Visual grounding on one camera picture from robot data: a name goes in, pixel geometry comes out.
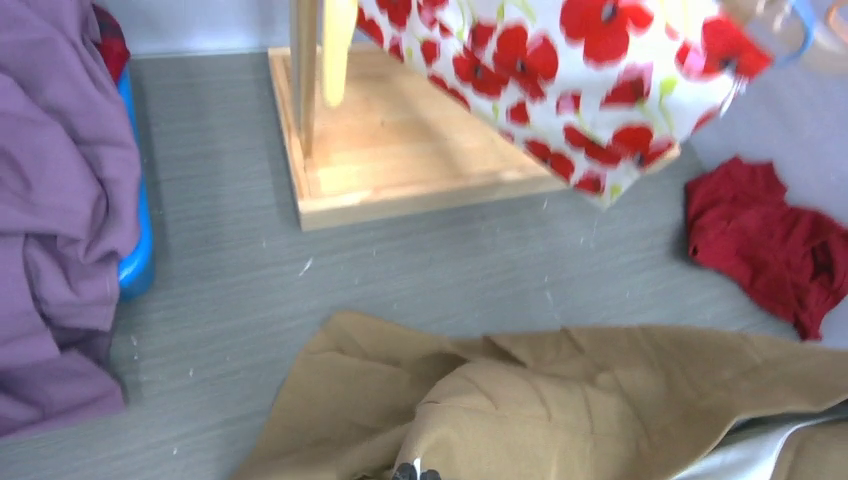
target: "crumpled red fabric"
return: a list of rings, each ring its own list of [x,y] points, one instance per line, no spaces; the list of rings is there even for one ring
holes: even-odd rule
[[[790,206],[769,163],[734,157],[686,184],[689,255],[732,278],[765,310],[821,339],[824,316],[848,294],[848,231]]]

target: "blue plastic basket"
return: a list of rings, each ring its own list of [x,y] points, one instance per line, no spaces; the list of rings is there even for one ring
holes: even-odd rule
[[[132,82],[130,82],[129,66],[124,69],[118,80],[118,91],[124,99],[127,114],[132,123],[136,143],[139,143],[138,125],[135,117]],[[141,237],[135,250],[118,265],[118,284],[121,287],[121,301],[128,301],[143,295],[150,289],[155,277],[153,262],[153,228],[150,222],[150,208],[147,203],[147,187],[144,175],[141,178],[138,201],[138,221],[141,226]]]

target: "orange ring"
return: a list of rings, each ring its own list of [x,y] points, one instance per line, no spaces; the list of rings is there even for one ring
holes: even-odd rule
[[[836,0],[827,9],[827,26],[830,27],[833,33],[839,35],[839,38],[843,42],[848,44],[848,22],[843,20],[842,16],[839,15],[839,9],[842,7],[848,7],[848,0]]]

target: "white speck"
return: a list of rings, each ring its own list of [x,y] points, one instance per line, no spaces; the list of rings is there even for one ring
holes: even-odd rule
[[[312,266],[312,260],[314,259],[315,257],[309,257],[309,260],[306,261],[306,265],[303,266],[303,270],[301,270],[300,273],[297,274],[298,277],[302,277],[303,274],[306,273],[307,270],[309,270],[309,267]]]

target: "wooden post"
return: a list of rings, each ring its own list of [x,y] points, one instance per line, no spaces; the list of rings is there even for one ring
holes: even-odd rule
[[[304,157],[312,156],[315,132],[316,52],[318,50],[318,0],[290,0],[292,93],[295,127]]]

